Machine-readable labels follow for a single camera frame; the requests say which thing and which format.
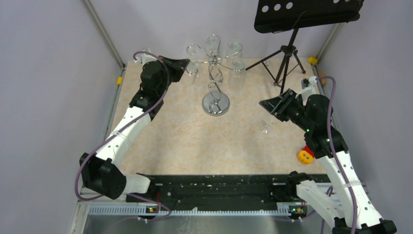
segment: gray wall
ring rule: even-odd
[[[1,233],[67,233],[120,69],[79,0],[0,3]]]
[[[411,233],[413,2],[365,1],[321,61],[359,177],[399,233]]]
[[[122,60],[150,47],[171,58],[188,57],[190,43],[203,42],[210,34],[226,45],[239,39],[245,58],[265,57],[288,44],[291,32],[260,34],[254,30],[258,0],[92,0]],[[295,45],[299,56],[316,56],[332,25],[301,29]]]

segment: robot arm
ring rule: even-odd
[[[302,93],[311,93],[311,87]],[[356,233],[392,234],[396,232],[392,221],[383,220],[380,213],[368,199],[350,160],[348,147],[340,132],[331,127],[332,141],[337,157],[350,184],[346,184],[330,148],[327,134],[327,109],[329,99],[313,94],[303,105],[301,94],[289,89],[282,95],[263,100],[260,105],[281,121],[292,121],[305,131],[306,145],[314,152],[315,158],[327,172],[338,195],[341,207],[324,194],[315,182],[304,173],[292,172],[287,189],[289,194],[310,204],[323,217],[335,234],[350,233],[353,221],[353,200],[349,187],[353,188],[357,204]]]
[[[118,169],[129,147],[139,133],[153,120],[163,105],[160,102],[152,111],[131,124],[131,121],[149,111],[163,96],[171,82],[178,82],[189,64],[189,59],[174,60],[160,57],[160,61],[146,59],[141,74],[139,91],[132,98],[122,120],[109,137],[113,140],[103,145],[90,158],[82,171],[83,185],[95,192],[117,199],[121,194],[146,193],[151,180],[140,174],[123,175]],[[80,164],[88,156],[84,153]]]

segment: beige marble table surface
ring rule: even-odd
[[[253,64],[258,58],[244,59]],[[270,59],[276,74],[281,58]],[[301,90],[300,80],[312,76],[310,64],[302,58],[307,74],[296,68],[287,76],[285,89]],[[290,68],[296,65],[290,60]],[[139,88],[142,65],[129,62],[113,121],[115,127]],[[221,89],[230,99],[229,111],[220,117],[206,114],[202,98],[208,93],[207,64],[191,86],[173,83],[164,105],[131,145],[121,166],[124,173],[149,175],[286,174],[291,171],[324,173],[314,161],[303,165],[297,153],[305,145],[304,132],[293,123],[280,122],[258,102],[276,97],[280,88],[262,65],[247,72],[240,91],[229,89],[225,68]]]

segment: table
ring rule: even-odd
[[[244,62],[250,65],[258,60],[245,58]],[[286,89],[298,92],[300,81],[311,76],[312,69],[306,60],[302,58],[307,74],[295,69],[287,76]],[[269,61],[269,69],[276,73],[282,59]],[[240,91],[229,89],[229,71],[222,70],[221,89],[230,99],[230,109],[225,115],[212,117],[202,109],[202,98],[210,83],[207,64],[202,64],[193,85],[185,86],[187,77],[183,77],[182,83],[169,87],[163,107],[131,145],[120,170],[148,175],[325,173],[316,161],[304,165],[297,160],[298,152],[305,146],[304,132],[290,121],[280,122],[258,104],[280,92],[265,68],[257,66],[249,70]],[[137,92],[141,72],[141,64],[128,63],[113,128]]]

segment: black music stand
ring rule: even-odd
[[[305,74],[305,70],[297,56],[297,48],[293,45],[298,29],[324,24],[356,21],[360,18],[358,13],[364,0],[259,0],[257,15],[255,17],[254,28],[259,33],[280,33],[293,30],[288,45],[281,46],[277,52],[261,59],[260,61],[247,67],[249,70],[258,64],[262,64],[268,71],[274,85],[281,87],[284,92],[285,78],[297,66]],[[275,78],[264,61],[283,52],[280,69]],[[297,65],[288,72],[288,64],[291,56],[297,60]],[[281,72],[284,69],[282,84],[280,85]]]

